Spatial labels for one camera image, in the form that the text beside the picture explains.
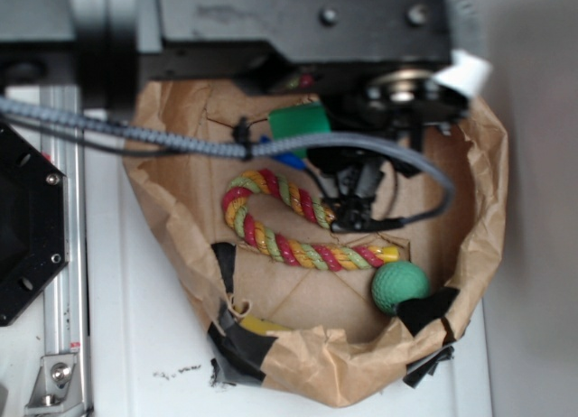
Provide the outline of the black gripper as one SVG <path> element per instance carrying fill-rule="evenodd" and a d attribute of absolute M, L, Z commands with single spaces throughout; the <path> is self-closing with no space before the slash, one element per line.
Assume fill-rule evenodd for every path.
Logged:
<path fill-rule="evenodd" d="M 327 115 L 336 144 L 309 148 L 319 170 L 315 181 L 323 200 L 334 211 L 334 233 L 394 230 L 435 218 L 452 204 L 450 177 L 423 156 L 424 130 L 432 125 L 447 132 L 464 116 L 469 100 L 434 80 L 430 73 L 391 73 L 372 79 L 361 89 L 325 95 Z M 396 175 L 429 176 L 442 189 L 439 203 L 410 217 L 372 217 L 378 188 L 390 163 Z"/>

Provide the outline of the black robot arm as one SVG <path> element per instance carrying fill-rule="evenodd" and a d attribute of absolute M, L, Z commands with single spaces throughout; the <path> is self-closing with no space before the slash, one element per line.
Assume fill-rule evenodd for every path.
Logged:
<path fill-rule="evenodd" d="M 441 215 L 455 188 L 422 155 L 423 131 L 468 115 L 486 82 L 469 0 L 1 0 L 1 84 L 74 85 L 128 118 L 150 81 L 229 79 L 257 96 L 314 94 L 331 130 L 256 144 L 246 122 L 215 144 L 1 101 L 3 117 L 250 160 L 305 149 L 335 232 Z"/>

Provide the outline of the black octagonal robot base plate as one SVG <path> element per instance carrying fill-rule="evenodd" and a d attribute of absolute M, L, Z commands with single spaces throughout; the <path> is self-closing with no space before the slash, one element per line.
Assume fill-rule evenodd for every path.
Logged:
<path fill-rule="evenodd" d="M 66 176 L 1 124 L 1 325 L 8 327 L 66 266 Z"/>

